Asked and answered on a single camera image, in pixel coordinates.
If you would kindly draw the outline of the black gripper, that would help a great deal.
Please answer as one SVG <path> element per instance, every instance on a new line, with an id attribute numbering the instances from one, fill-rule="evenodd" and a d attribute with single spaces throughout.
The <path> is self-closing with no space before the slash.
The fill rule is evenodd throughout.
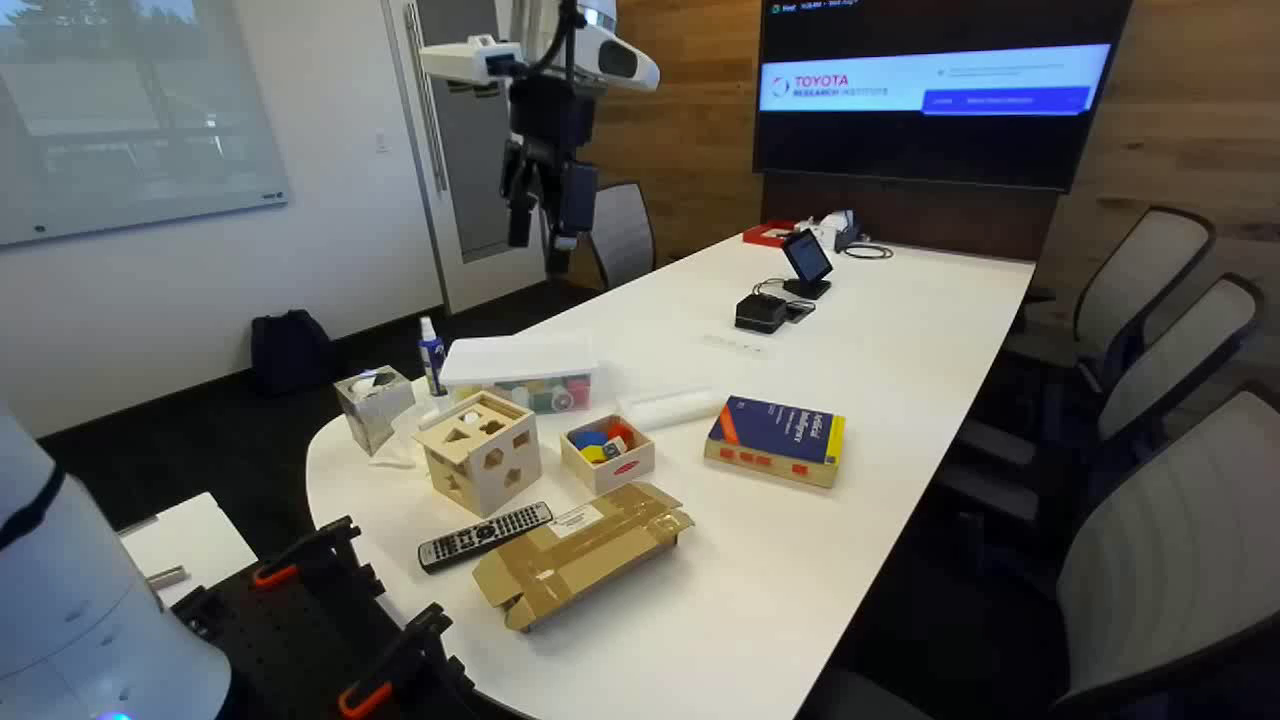
<path id="1" fill-rule="evenodd" d="M 499 175 L 506 246 L 526 246 L 530 208 L 542 208 L 551 225 L 542 266 L 559 278 L 573 266 L 581 233 L 587 233 L 595 215 L 595 168 L 575 155 L 575 149 L 592 140 L 595 102 L 555 74 L 520 74 L 506 101 L 513 140 Z"/>

